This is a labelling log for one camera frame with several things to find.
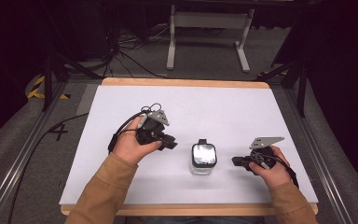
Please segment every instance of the wooden table edge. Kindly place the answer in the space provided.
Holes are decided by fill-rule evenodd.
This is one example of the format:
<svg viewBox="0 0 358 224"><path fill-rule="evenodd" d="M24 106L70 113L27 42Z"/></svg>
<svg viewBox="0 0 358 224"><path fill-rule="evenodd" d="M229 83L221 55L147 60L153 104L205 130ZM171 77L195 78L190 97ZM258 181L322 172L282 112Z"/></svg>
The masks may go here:
<svg viewBox="0 0 358 224"><path fill-rule="evenodd" d="M107 77L103 86L181 86L181 87L221 87L221 88L255 88L269 89L266 82L197 80L197 79L163 79L163 78L129 78Z"/></svg>
<svg viewBox="0 0 358 224"><path fill-rule="evenodd" d="M75 205L62 205L61 211L68 216ZM317 203L310 203L315 214L318 214ZM117 211L117 216L126 217L164 217L164 216L275 216L270 203L253 204L124 204Z"/></svg>

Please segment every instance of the hand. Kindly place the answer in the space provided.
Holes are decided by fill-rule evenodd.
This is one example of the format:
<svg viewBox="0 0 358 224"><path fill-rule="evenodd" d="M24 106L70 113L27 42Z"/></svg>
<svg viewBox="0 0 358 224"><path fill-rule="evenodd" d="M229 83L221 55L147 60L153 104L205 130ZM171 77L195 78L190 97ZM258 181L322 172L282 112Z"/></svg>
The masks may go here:
<svg viewBox="0 0 358 224"><path fill-rule="evenodd" d="M155 151L161 146L160 141L152 142L147 145L139 145L135 138L136 129L142 117L135 118L118 136L117 143L112 153L120 157L124 161L131 164L137 164L144 156Z"/></svg>
<svg viewBox="0 0 358 224"><path fill-rule="evenodd" d="M278 147L270 146L272 152L275 156L281 158L288 166L290 166L289 162L281 153L281 150ZM287 173L286 168L280 163L276 163L270 170L266 170L263 167L257 165L254 162L249 164L249 167L258 175L260 175L269 189L277 187L281 184L292 181L289 173Z"/></svg>

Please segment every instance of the aluminum rail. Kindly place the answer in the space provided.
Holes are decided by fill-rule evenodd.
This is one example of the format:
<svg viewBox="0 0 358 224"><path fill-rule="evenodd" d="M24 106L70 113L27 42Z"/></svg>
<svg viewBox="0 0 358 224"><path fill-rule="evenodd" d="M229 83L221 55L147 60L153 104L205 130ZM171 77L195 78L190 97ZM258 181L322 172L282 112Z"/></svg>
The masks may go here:
<svg viewBox="0 0 358 224"><path fill-rule="evenodd" d="M32 150L35 147L35 144L38 141L38 138L39 138L41 131L44 127L44 124L46 123L46 121L48 119L48 115L50 114L53 107L60 99L60 96L63 93L65 86L66 86L66 83L63 83L63 82L57 83L57 86L53 93L53 101L51 102L51 105L48 107L48 109L45 112L42 112L39 115L33 129L31 130L31 133L28 136L27 140L25 141L19 155L17 156L16 160L13 162L13 165L11 166L11 168L8 170L7 175L5 176L5 179L2 182L1 187L0 187L0 212L3 208L3 206L5 205L5 202L7 201L7 198L9 197L11 191L14 189L14 187L18 183L21 173L24 171L25 164L30 159L30 157L32 155Z"/></svg>
<svg viewBox="0 0 358 224"><path fill-rule="evenodd" d="M296 107L296 97L295 94L293 93L293 90L286 89L284 90L284 92L289 100L289 104L292 110L296 114L296 119L299 125L301 126L301 129L310 146L310 156L312 157L313 163L316 167L319 177L322 180L322 184L324 185L324 190L327 193L327 196L329 197L330 203L332 204L332 207L334 209L334 212L336 213L339 223L352 224L353 222L351 220L350 214L348 213L348 209L345 207L345 204L342 201L342 198L338 192L334 178L330 174L327 165L324 162L324 157L322 156L320 149L318 148L315 142L312 132L310 131L310 127L307 121L301 118L301 116L298 113Z"/></svg>

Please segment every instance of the dark background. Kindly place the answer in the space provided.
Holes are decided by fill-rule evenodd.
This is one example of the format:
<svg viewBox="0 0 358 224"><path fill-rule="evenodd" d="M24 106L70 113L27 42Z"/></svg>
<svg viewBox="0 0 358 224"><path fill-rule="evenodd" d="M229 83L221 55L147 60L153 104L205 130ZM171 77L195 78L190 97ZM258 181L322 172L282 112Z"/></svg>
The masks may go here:
<svg viewBox="0 0 358 224"><path fill-rule="evenodd" d="M48 49L78 62L103 60L114 49L120 27L143 37L169 14L169 6L155 5L0 2L0 128L27 103L25 87L40 73ZM323 1L321 10L301 14L258 9L253 26L293 26L275 63L306 55L315 97L358 172L358 1Z"/></svg>

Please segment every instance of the fingers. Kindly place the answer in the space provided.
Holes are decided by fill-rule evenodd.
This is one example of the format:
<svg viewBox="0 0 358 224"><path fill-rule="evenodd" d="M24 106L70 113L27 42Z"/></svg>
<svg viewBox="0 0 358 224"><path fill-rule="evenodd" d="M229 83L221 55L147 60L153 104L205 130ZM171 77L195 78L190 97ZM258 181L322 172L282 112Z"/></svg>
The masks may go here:
<svg viewBox="0 0 358 224"><path fill-rule="evenodd" d="M156 151L161 146L161 141L152 142L146 145L141 146L145 155L149 154L150 152Z"/></svg>
<svg viewBox="0 0 358 224"><path fill-rule="evenodd" d="M249 167L257 174L262 176L263 172L266 171L264 168L262 168L261 166L257 165L254 162L250 162L249 163Z"/></svg>
<svg viewBox="0 0 358 224"><path fill-rule="evenodd" d="M143 116L138 116L135 119L133 119L125 128L126 129L136 129L138 127L138 123L141 121Z"/></svg>
<svg viewBox="0 0 358 224"><path fill-rule="evenodd" d="M284 157L283 153L281 152L281 149L275 146L270 146L272 149L272 152L275 156L281 158L288 166L290 166L290 163L287 161L287 159Z"/></svg>

